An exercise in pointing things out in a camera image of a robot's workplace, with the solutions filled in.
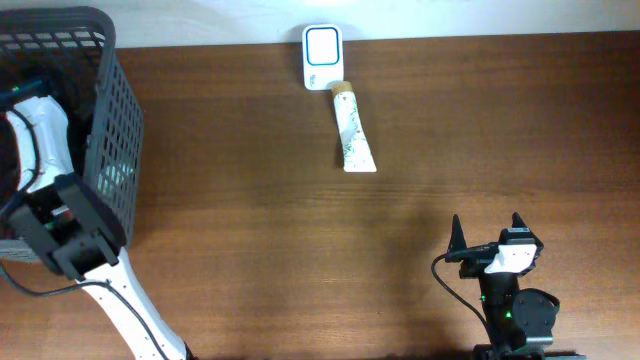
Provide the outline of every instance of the gray plastic basket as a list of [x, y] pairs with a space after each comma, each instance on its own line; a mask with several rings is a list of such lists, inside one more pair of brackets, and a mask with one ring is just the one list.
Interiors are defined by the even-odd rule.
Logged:
[[[93, 106], [83, 179], [116, 214], [129, 246], [144, 125], [115, 41], [113, 22], [98, 9], [0, 12], [0, 76], [20, 82], [26, 66], [53, 69], [72, 79], [77, 96]], [[24, 241], [14, 238], [0, 240], [0, 258], [38, 260]]]

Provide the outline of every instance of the wooden table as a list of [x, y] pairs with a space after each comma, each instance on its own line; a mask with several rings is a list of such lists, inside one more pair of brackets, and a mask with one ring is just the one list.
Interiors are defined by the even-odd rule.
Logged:
[[[640, 33], [347, 42], [378, 166], [346, 174], [299, 44], [118, 52], [145, 110], [131, 261], [201, 359], [354, 359], [487, 337], [432, 278], [518, 211], [545, 243], [521, 286], [562, 301], [552, 349], [640, 353]], [[32, 287], [66, 284], [9, 264]], [[443, 278], [480, 305], [476, 281]], [[83, 293], [0, 282], [0, 358], [131, 359]]]

